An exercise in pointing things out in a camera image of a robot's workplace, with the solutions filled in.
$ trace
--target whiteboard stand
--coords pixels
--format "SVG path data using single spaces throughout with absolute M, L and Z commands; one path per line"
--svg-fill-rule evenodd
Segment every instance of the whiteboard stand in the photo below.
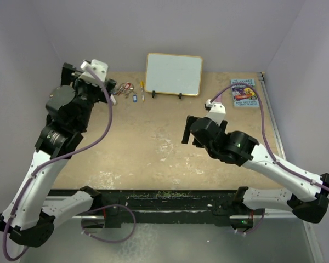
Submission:
M 148 53 L 145 91 L 182 96 L 198 96 L 202 72 L 200 56 Z

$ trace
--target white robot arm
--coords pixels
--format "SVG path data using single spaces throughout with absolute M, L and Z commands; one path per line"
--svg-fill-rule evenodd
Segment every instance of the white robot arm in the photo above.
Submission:
M 205 148 L 212 158 L 257 171 L 285 187 L 278 190 L 240 187 L 237 197 L 241 203 L 254 210 L 292 211 L 302 220 L 320 222 L 328 207 L 329 192 L 315 184 L 329 187 L 329 174 L 313 174 L 279 156 L 272 158 L 264 145 L 241 131 L 225 133 L 225 107 L 207 100 L 205 108 L 209 112 L 204 118 L 188 116 L 182 143 L 188 143 L 191 133 L 194 136 L 193 145 Z M 306 176 L 312 183 L 287 172 L 277 162 Z
M 106 102 L 97 80 L 86 71 L 87 66 L 105 83 L 108 93 L 116 84 L 106 79 L 108 66 L 101 61 L 85 61 L 81 66 L 83 72 L 64 64 L 61 85 L 52 91 L 46 104 L 47 124 L 35 144 L 30 168 L 16 196 L 0 214 L 0 231 L 6 227 L 10 239 L 17 244 L 39 247 L 66 220 L 102 206 L 102 195 L 86 186 L 63 201 L 43 207 L 56 177 L 69 158 L 48 164 L 35 175 L 33 172 L 47 161 L 73 152 L 83 139 L 81 133 L 87 129 L 93 105 Z

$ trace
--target book cover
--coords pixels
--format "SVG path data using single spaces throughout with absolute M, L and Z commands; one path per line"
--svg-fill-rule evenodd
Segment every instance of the book cover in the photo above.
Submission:
M 246 83 L 256 87 L 253 78 L 233 78 L 230 80 L 231 84 L 238 82 Z M 238 85 L 231 87 L 231 91 L 235 107 L 259 107 L 256 94 L 251 88 Z

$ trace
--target purple cable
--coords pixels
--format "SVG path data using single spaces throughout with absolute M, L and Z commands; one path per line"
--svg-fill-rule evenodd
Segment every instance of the purple cable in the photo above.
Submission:
M 107 123 L 107 127 L 106 127 L 104 133 L 101 135 L 101 137 L 98 138 L 98 139 L 97 139 L 96 141 L 94 141 L 93 143 L 91 143 L 91 144 L 89 144 L 89 145 L 87 145 L 87 146 L 85 146 L 85 147 L 83 147 L 83 148 L 80 148 L 79 150 L 75 150 L 75 151 L 73 151 L 73 152 L 70 152 L 70 153 L 67 153 L 67 154 L 65 154 L 65 155 L 59 156 L 59 157 L 57 157 L 57 158 L 51 159 L 51 160 L 49 160 L 49 161 L 47 161 L 47 162 L 45 162 L 45 163 L 43 163 L 43 164 L 37 166 L 37 168 L 32 172 L 32 174 L 31 174 L 32 177 L 30 177 L 30 178 L 26 181 L 26 183 L 25 183 L 24 186 L 22 187 L 21 192 L 20 192 L 19 195 L 17 196 L 17 199 L 16 199 L 16 201 L 15 201 L 13 207 L 12 207 L 12 210 L 11 210 L 11 212 L 10 212 L 11 217 L 8 219 L 8 221 L 7 221 L 6 225 L 5 225 L 4 236 L 3 236 L 3 243 L 2 243 L 2 250 L 3 250 L 3 253 L 4 253 L 5 258 L 6 258 L 8 261 L 15 261 L 15 260 L 21 258 L 21 257 L 27 252 L 27 250 L 28 250 L 28 247 L 25 247 L 25 248 L 23 249 L 23 251 L 22 251 L 21 254 L 19 254 L 19 255 L 18 255 L 17 257 L 15 257 L 15 258 L 12 258 L 12 257 L 8 254 L 8 252 L 7 252 L 7 235 L 8 235 L 8 232 L 9 232 L 10 225 L 11 225 L 11 223 L 12 223 L 12 221 L 13 221 L 13 218 L 15 217 L 15 213 L 16 213 L 16 211 L 17 211 L 17 209 L 18 209 L 18 206 L 19 206 L 19 204 L 20 204 L 20 202 L 21 202 L 21 200 L 22 200 L 22 198 L 23 198 L 23 195 L 26 193 L 28 187 L 29 187 L 30 184 L 32 183 L 33 178 L 35 178 L 35 177 L 37 176 L 38 172 L 39 172 L 41 169 L 43 169 L 44 167 L 46 167 L 46 166 L 48 166 L 48 165 L 50 165 L 50 164 L 52 164 L 52 163 L 54 163 L 54 162 L 57 162 L 57 161 L 59 161 L 59 160 L 69 158 L 69 157 L 71 157 L 72 155 L 75 155 L 75 154 L 77 154 L 77 153 L 83 152 L 83 151 L 85 151 L 85 150 L 87 150 L 87 149 L 89 149 L 89 148 L 95 146 L 96 144 L 98 144 L 99 142 L 102 141 L 102 139 L 107 135 L 107 133 L 109 132 L 109 130 L 110 130 L 110 128 L 111 128 L 111 124 L 112 124 L 112 101 L 111 101 L 111 99 L 110 99 L 110 96 L 109 96 L 109 94 L 107 93 L 106 87 L 105 87 L 105 85 L 103 84 L 103 82 L 102 82 L 102 81 L 100 80 L 100 78 L 99 78 L 99 77 L 93 72 L 93 70 L 90 69 L 89 66 L 87 66 L 86 71 L 87 71 L 88 73 L 90 73 L 90 74 L 96 79 L 96 81 L 99 83 L 99 86 L 100 86 L 100 88 L 102 89 L 102 91 L 104 92 L 104 95 L 105 95 L 105 97 L 106 97 L 107 105 L 108 105 L 108 107 L 109 107 L 109 122 Z
M 256 97 L 257 97 L 257 99 L 258 99 L 258 102 L 259 102 L 259 105 L 260 105 L 260 109 L 261 109 L 261 115 L 262 115 L 262 125 L 261 125 L 261 126 L 262 126 L 262 137 L 263 137 L 263 141 L 264 141 L 265 147 L 266 147 L 266 149 L 267 149 L 267 151 L 268 151 L 268 154 L 270 155 L 270 157 L 272 158 L 272 160 L 273 160 L 273 161 L 274 161 L 279 167 L 281 167 L 284 171 L 287 171 L 288 173 L 290 173 L 290 174 L 292 174 L 292 175 L 295 175 L 295 176 L 297 176 L 297 177 L 299 177 L 299 178 L 301 178 L 301 179 L 303 179 L 303 180 L 305 180 L 305 181 L 307 181 L 307 182 L 313 184 L 312 179 L 309 179 L 308 177 L 306 177 L 306 176 L 304 176 L 304 175 L 302 175 L 302 174 L 296 173 L 295 171 L 293 171 L 293 170 L 287 168 L 286 166 L 284 166 L 283 164 L 281 164 L 281 163 L 275 158 L 275 156 L 274 156 L 274 154 L 273 154 L 273 151 L 271 150 L 271 148 L 270 148 L 270 146 L 269 146 L 269 143 L 268 143 L 268 141 L 267 141 L 267 138 L 266 138 L 266 136 L 265 136 L 265 127 L 264 127 L 264 110 L 263 110 L 262 100 L 261 100 L 260 96 L 258 95 L 256 89 L 255 89 L 253 86 L 248 85 L 248 84 L 246 84 L 246 83 L 242 83 L 242 82 L 238 82 L 238 83 L 231 84 L 231 85 L 227 86 L 226 88 L 222 89 L 222 90 L 221 90 L 221 91 L 220 91 L 215 97 L 213 97 L 213 99 L 211 100 L 211 102 L 213 102 L 213 101 L 214 101 L 214 100 L 215 100 L 220 94 L 222 94 L 223 92 L 225 92 L 227 89 L 229 89 L 229 88 L 231 88 L 231 87 L 233 87 L 233 86 L 236 86 L 236 85 L 243 85 L 243 86 L 245 86 L 245 87 L 248 87 L 248 88 L 252 89 L 253 92 L 255 92 L 255 94 L 256 94 Z M 321 185 L 321 184 L 318 183 L 318 182 L 315 182 L 314 185 L 316 185 L 316 186 L 318 186 L 318 187 L 320 187 L 320 188 L 322 188 L 322 189 L 324 189 L 324 190 L 326 190 L 326 191 L 329 192 L 329 187 L 326 187 L 326 186 L 324 186 L 324 185 Z
M 132 228 L 132 231 L 129 235 L 127 235 L 125 238 L 122 238 L 120 240 L 107 240 L 107 239 L 102 239 L 100 237 L 97 237 L 97 236 L 94 236 L 92 234 L 90 234 L 89 232 L 87 232 L 85 230 L 85 228 L 83 227 L 83 224 L 81 225 L 82 226 L 82 230 L 83 230 L 83 233 L 85 233 L 87 236 L 90 236 L 98 241 L 101 241 L 101 242 L 104 242 L 104 243 L 110 243 L 110 244 L 118 244 L 118 243 L 122 243 L 128 239 L 130 239 L 130 237 L 133 235 L 134 231 L 135 231 L 135 228 L 137 226 L 137 221 L 135 220 L 135 215 L 134 213 L 128 208 L 128 207 L 125 207 L 124 205 L 121 205 L 121 204 L 111 204 L 111 205 L 106 205 L 104 207 L 100 207 L 100 208 L 96 208 L 94 210 L 90 210 L 90 211 L 87 211 L 87 213 L 93 213 L 93 212 L 96 212 L 96 211 L 100 211 L 100 210 L 103 210 L 103 209 L 107 209 L 107 208 L 111 208 L 111 207 L 121 207 L 121 208 L 124 208 L 125 210 L 127 210 L 132 218 L 133 218 L 133 228 Z

